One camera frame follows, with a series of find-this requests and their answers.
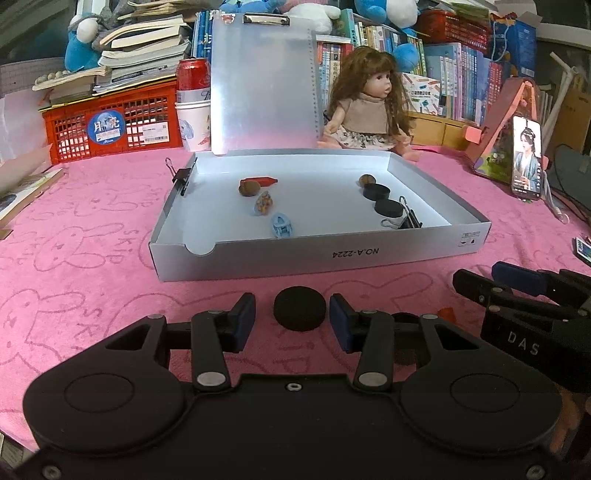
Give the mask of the red basket on shelf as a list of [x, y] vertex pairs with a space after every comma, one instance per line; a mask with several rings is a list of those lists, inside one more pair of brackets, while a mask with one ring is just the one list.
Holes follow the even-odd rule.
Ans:
[[430, 44], [457, 42], [486, 53], [489, 49], [490, 28], [443, 10], [421, 13], [415, 30]]

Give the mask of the translucent clipboard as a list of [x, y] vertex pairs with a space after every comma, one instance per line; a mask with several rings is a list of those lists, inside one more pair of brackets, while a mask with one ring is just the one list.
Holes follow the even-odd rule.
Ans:
[[314, 23], [216, 11], [211, 151], [315, 148], [322, 136]]

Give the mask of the blue white plush toy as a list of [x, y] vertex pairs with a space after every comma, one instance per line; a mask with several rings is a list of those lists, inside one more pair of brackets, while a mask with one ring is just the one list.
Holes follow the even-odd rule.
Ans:
[[64, 56], [65, 69], [70, 73], [99, 66], [100, 53], [92, 47], [99, 33], [101, 17], [96, 13], [75, 14], [67, 28], [68, 42]]

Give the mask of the pink bunny towel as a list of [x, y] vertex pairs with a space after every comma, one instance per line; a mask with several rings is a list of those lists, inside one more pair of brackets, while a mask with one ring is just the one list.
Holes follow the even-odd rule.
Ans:
[[171, 186], [166, 161], [183, 167], [180, 150], [98, 157], [69, 164], [62, 178], [22, 211], [1, 244], [1, 429], [28, 449], [35, 441], [23, 395], [41, 373], [149, 314], [183, 322], [208, 308], [256, 295], [256, 325], [245, 351], [226, 359], [242, 373], [352, 373], [356, 357], [332, 330], [284, 330], [273, 319], [281, 289], [304, 285], [341, 293], [356, 308], [417, 314], [450, 308], [468, 331], [483, 317], [452, 287], [466, 268], [488, 274], [499, 261], [531, 269], [587, 273], [571, 242], [586, 237], [578, 218], [557, 220], [545, 204], [525, 203], [504, 186], [474, 175], [458, 159], [426, 153], [420, 168], [486, 215], [492, 228], [479, 252], [367, 270], [272, 279], [163, 283], [148, 250]]

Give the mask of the black round cap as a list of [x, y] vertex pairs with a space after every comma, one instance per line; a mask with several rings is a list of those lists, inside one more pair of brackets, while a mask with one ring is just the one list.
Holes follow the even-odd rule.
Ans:
[[390, 198], [391, 190], [389, 187], [377, 184], [377, 183], [369, 183], [363, 186], [363, 197], [369, 199], [370, 201], [380, 201], [380, 200], [388, 200]]

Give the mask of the black round lid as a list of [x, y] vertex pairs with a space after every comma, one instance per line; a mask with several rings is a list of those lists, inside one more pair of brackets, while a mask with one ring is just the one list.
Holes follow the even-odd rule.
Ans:
[[375, 202], [374, 209], [377, 214], [389, 218], [399, 218], [405, 214], [404, 206], [392, 199], [380, 199]]

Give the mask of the large black binder clip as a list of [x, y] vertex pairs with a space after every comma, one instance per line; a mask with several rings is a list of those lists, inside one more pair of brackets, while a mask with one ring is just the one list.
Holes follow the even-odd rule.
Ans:
[[406, 198], [400, 196], [397, 203], [401, 206], [401, 216], [386, 217], [381, 220], [381, 226], [393, 230], [398, 229], [419, 229], [423, 227], [423, 223], [419, 221], [414, 210], [410, 208]]

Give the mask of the small brown nut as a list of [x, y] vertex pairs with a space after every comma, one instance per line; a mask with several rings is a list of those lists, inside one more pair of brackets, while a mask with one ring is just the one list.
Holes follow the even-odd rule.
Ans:
[[377, 180], [373, 175], [363, 174], [360, 176], [358, 183], [362, 188], [365, 188], [367, 185], [376, 184]]

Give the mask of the grey cardboard box tray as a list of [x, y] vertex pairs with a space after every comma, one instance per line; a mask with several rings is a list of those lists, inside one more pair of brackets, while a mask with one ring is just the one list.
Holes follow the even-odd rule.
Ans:
[[[373, 175], [404, 196], [423, 227], [381, 226], [358, 180]], [[238, 192], [246, 177], [274, 177], [256, 196]], [[269, 191], [273, 208], [253, 213]], [[271, 218], [290, 218], [294, 236], [277, 239]], [[197, 155], [184, 196], [172, 188], [149, 240], [159, 279], [270, 277], [370, 268], [470, 254], [491, 223], [414, 164], [389, 152], [266, 150]]]

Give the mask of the small brown blue figurine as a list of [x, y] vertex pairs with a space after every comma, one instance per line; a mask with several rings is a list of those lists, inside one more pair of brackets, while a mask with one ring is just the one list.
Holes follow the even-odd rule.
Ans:
[[256, 198], [256, 203], [253, 205], [253, 213], [256, 216], [264, 216], [270, 213], [271, 208], [273, 208], [273, 198], [270, 196], [269, 191], [263, 191]]

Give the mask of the wooden drawer shelf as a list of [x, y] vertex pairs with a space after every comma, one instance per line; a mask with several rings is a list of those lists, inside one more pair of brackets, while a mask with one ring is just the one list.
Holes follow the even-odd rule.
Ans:
[[468, 147], [466, 132], [473, 127], [471, 122], [417, 112], [410, 112], [408, 116], [414, 145], [441, 146], [460, 151]]

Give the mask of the black round disc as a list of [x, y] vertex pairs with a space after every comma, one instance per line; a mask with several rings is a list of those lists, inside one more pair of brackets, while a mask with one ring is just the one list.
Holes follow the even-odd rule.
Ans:
[[273, 301], [273, 317], [284, 329], [308, 332], [322, 325], [327, 315], [325, 298], [307, 286], [291, 286]]
[[394, 362], [398, 365], [415, 365], [422, 368], [430, 360], [421, 318], [417, 315], [394, 313]]

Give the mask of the big blue plush toy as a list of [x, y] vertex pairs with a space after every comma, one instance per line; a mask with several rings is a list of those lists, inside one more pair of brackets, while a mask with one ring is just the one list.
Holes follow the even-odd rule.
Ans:
[[[418, 20], [418, 2], [415, 0], [355, 0], [356, 13], [378, 24], [390, 22], [400, 30], [413, 27]], [[401, 72], [412, 73], [418, 66], [420, 55], [412, 43], [400, 43], [393, 48]]]

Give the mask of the brown walnut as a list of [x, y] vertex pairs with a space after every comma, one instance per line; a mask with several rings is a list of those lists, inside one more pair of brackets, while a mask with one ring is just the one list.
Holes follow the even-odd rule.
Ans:
[[243, 197], [256, 196], [260, 191], [260, 184], [256, 180], [243, 180], [239, 183], [238, 192]]

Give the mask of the brown-haired baby doll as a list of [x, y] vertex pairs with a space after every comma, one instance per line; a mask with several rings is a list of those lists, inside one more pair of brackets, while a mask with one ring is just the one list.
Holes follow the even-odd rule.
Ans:
[[393, 151], [417, 162], [409, 99], [394, 56], [358, 47], [346, 56], [332, 85], [321, 148]]

